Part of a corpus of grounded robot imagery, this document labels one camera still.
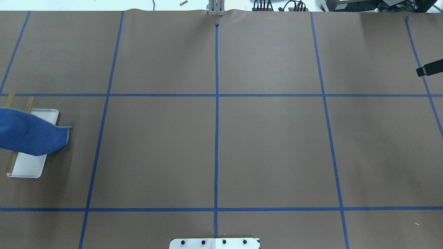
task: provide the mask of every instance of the cable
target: cable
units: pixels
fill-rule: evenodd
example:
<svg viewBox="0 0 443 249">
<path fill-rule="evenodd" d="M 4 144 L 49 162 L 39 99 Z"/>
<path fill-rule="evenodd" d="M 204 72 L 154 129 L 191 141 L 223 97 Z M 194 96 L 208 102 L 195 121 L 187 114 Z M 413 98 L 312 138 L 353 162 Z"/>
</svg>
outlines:
<svg viewBox="0 0 443 249">
<path fill-rule="evenodd" d="M 283 8 L 278 8 L 278 10 L 280 10 L 280 11 L 284 11 L 284 9 L 286 8 L 286 5 L 288 4 L 288 3 L 290 3 L 290 2 L 294 2 L 294 8 L 295 8 L 295 6 L 297 5 L 297 2 L 296 1 L 294 1 L 294 0 L 289 0 L 285 5 L 284 5 L 284 7 Z"/>
<path fill-rule="evenodd" d="M 266 6 L 266 11 L 269 11 L 269 5 L 271 5 L 271 10 L 274 11 L 274 8 L 272 7 L 271 0 L 268 0 L 268 5 Z"/>
<path fill-rule="evenodd" d="M 320 9 L 321 9 L 323 12 L 326 12 L 326 9 L 325 9 L 325 7 L 323 7 L 322 4 L 319 4 L 319 7 L 320 7 Z"/>
<path fill-rule="evenodd" d="M 437 7 L 437 5 L 433 5 L 434 8 L 438 9 L 440 11 L 440 13 L 443 13 L 443 10 L 440 9 L 439 7 Z"/>
<path fill-rule="evenodd" d="M 279 7 L 278 10 L 279 11 L 284 11 L 284 9 L 286 8 L 286 6 L 288 5 L 288 3 L 290 2 L 294 2 L 294 11 L 306 11 L 306 4 L 304 2 L 300 1 L 295 1 L 295 0 L 289 0 L 284 6 Z"/>
</svg>

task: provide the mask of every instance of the blue cloth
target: blue cloth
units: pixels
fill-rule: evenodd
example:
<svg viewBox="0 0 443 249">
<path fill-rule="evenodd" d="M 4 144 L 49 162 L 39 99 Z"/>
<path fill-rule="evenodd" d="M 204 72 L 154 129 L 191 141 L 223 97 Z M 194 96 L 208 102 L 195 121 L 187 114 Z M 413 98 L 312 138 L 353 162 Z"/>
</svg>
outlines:
<svg viewBox="0 0 443 249">
<path fill-rule="evenodd" d="M 34 114 L 0 107 L 0 148 L 33 156 L 65 146 L 69 127 L 53 125 Z"/>
</svg>

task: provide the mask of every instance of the blue tape line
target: blue tape line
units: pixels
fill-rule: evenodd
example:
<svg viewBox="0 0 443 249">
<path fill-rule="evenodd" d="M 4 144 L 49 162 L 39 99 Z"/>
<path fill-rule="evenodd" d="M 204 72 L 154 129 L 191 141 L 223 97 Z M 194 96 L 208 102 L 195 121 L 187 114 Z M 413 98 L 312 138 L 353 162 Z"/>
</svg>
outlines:
<svg viewBox="0 0 443 249">
<path fill-rule="evenodd" d="M 260 93 L 235 93 L 235 94 L 219 94 L 220 97 L 321 97 L 321 94 L 303 94 L 303 93 L 274 93 L 274 94 L 260 94 Z"/>
<path fill-rule="evenodd" d="M 89 208 L 89 212 L 213 212 L 212 207 L 190 208 Z"/>
<path fill-rule="evenodd" d="M 213 93 L 17 93 L 21 97 L 217 97 Z M 219 97 L 429 97 L 428 94 L 353 94 L 353 93 L 221 93 Z M 431 94 L 432 97 L 443 97 L 443 94 Z"/>
<path fill-rule="evenodd" d="M 187 93 L 111 93 L 111 97 L 215 97 L 216 94 Z"/>
<path fill-rule="evenodd" d="M 339 207 L 219 207 L 220 212 L 340 211 Z"/>
<path fill-rule="evenodd" d="M 409 17 L 406 17 L 404 19 L 404 23 L 406 24 L 406 29 L 408 30 L 409 41 L 411 42 L 411 47 L 412 47 L 412 51 L 414 52 L 414 56 L 417 61 L 417 66 L 421 67 L 420 60 L 418 59 L 417 51 L 415 49 L 414 41 L 412 40 L 411 30 L 409 29 Z M 424 76 L 422 76 L 421 79 L 423 80 L 424 87 L 426 88 L 427 96 L 429 97 L 429 102 L 431 103 L 432 111 L 434 112 L 435 120 L 437 121 L 437 125 L 439 127 L 440 136 L 443 138 L 443 128 L 440 123 L 440 119 L 437 114 L 437 110 L 435 109 L 434 101 L 432 100 L 432 95 L 431 95 L 431 92 L 430 92 L 429 87 L 427 85 L 426 78 Z"/>
<path fill-rule="evenodd" d="M 189 208 L 89 208 L 89 212 L 214 212 L 212 207 Z M 355 206 L 355 207 L 219 207 L 219 212 L 318 212 L 318 211 L 383 211 L 443 210 L 443 206 Z M 0 212 L 85 212 L 86 208 L 22 208 L 4 207 Z"/>
<path fill-rule="evenodd" d="M 326 97 L 427 97 L 426 94 L 347 94 L 347 93 L 327 93 Z"/>
<path fill-rule="evenodd" d="M 35 97 L 106 97 L 105 93 L 17 93 L 16 96 Z"/>
<path fill-rule="evenodd" d="M 369 206 L 344 207 L 344 211 L 377 211 L 377 210 L 443 210 L 443 206 Z"/>
<path fill-rule="evenodd" d="M 334 142 L 332 140 L 332 132 L 331 132 L 331 126 L 330 126 L 330 120 L 329 120 L 328 106 L 327 106 L 327 102 L 326 102 L 325 87 L 324 87 L 324 84 L 323 84 L 322 68 L 321 68 L 321 65 L 320 65 L 319 49 L 318 49 L 318 46 L 317 46 L 317 38 L 315 36 L 314 17 L 312 15 L 312 12 L 310 12 L 310 15 L 311 15 L 312 36 L 314 38 L 315 56 L 317 58 L 317 67 L 318 67 L 318 70 L 319 70 L 320 86 L 322 88 L 322 94 L 323 94 L 323 106 L 324 106 L 324 109 L 325 109 L 326 125 L 328 127 L 329 145 L 330 145 L 330 148 L 331 148 L 332 163 L 334 165 L 335 184 L 337 186 L 338 203 L 339 203 L 340 209 L 341 209 L 340 210 L 340 215 L 342 217 L 343 236 L 344 236 L 344 239 L 345 239 L 346 249 L 349 249 L 348 231 L 347 231 L 347 228 L 346 228 L 345 212 L 343 211 L 342 190 L 341 190 L 341 187 L 340 187 L 340 180 L 338 178 L 337 161 L 335 159 Z"/>
<path fill-rule="evenodd" d="M 26 15 L 25 22 L 23 23 L 23 26 L 22 26 L 22 31 L 20 32 L 19 38 L 17 39 L 16 46 L 14 47 L 14 51 L 12 52 L 11 60 L 9 60 L 8 68 L 6 69 L 6 73 L 4 74 L 3 81 L 0 86 L 0 93 L 3 92 L 3 88 L 6 83 L 6 79 L 8 78 L 9 70 L 11 69 L 12 62 L 14 61 L 14 57 L 16 56 L 17 49 L 19 48 L 19 44 L 22 39 L 23 33 L 25 32 L 26 24 L 29 20 L 29 15 L 31 15 L 30 11 L 28 11 L 28 13 Z"/>
<path fill-rule="evenodd" d="M 120 35 L 121 35 L 121 28 L 123 25 L 123 18 L 124 18 L 124 11 L 121 12 L 120 25 L 118 28 L 118 35 L 117 35 L 117 42 L 115 44 L 114 58 L 113 58 L 113 62 L 112 62 L 111 73 L 109 75 L 108 93 L 107 93 L 106 100 L 105 100 L 105 107 L 103 108 L 103 116 L 101 118 L 100 133 L 98 135 L 97 149 L 95 152 L 95 159 L 94 159 L 94 165 L 92 168 L 91 181 L 89 183 L 88 199 L 86 201 L 86 210 L 85 210 L 85 216 L 83 218 L 82 233 L 80 235 L 80 242 L 78 244 L 79 249 L 82 249 L 83 239 L 85 238 L 86 223 L 88 221 L 88 213 L 89 213 L 89 206 L 91 204 L 92 189 L 94 186 L 94 179 L 95 179 L 95 173 L 96 173 L 96 169 L 97 169 L 98 156 L 100 154 L 101 138 L 103 136 L 103 128 L 105 127 L 106 112 L 108 110 L 109 94 L 111 92 L 112 79 L 113 79 L 113 75 L 114 75 L 114 67 L 115 67 L 115 62 L 117 60 L 117 52 L 118 52 L 118 45 L 120 42 Z"/>
<path fill-rule="evenodd" d="M 218 235 L 218 26 L 215 24 L 215 156 L 214 156 L 214 237 Z"/>
<path fill-rule="evenodd" d="M 17 207 L 17 208 L 0 208 L 0 212 L 84 212 L 85 208 L 33 208 L 33 207 Z"/>
</svg>

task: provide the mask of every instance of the equipment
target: equipment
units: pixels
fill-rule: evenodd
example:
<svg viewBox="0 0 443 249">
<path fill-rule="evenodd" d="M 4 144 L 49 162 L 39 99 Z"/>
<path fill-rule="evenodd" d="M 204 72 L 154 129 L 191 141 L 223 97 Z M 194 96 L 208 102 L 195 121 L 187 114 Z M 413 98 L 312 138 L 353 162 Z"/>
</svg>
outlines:
<svg viewBox="0 0 443 249">
<path fill-rule="evenodd" d="M 417 68 L 418 77 L 438 74 L 441 72 L 443 72 L 443 59 L 428 63 L 421 68 Z"/>
<path fill-rule="evenodd" d="M 210 16 L 224 16 L 225 0 L 209 0 L 207 8 Z"/>
<path fill-rule="evenodd" d="M 426 12 L 437 0 L 326 0 L 330 12 Z"/>
</svg>

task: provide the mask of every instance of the table surface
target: table surface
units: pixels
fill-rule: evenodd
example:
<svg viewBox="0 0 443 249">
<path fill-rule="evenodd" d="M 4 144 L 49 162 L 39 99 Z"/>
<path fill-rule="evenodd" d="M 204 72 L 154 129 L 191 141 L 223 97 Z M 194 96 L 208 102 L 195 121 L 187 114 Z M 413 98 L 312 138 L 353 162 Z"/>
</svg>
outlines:
<svg viewBox="0 0 443 249">
<path fill-rule="evenodd" d="M 443 248 L 443 15 L 405 14 L 0 13 L 0 102 L 73 127 L 0 248 Z"/>
</svg>

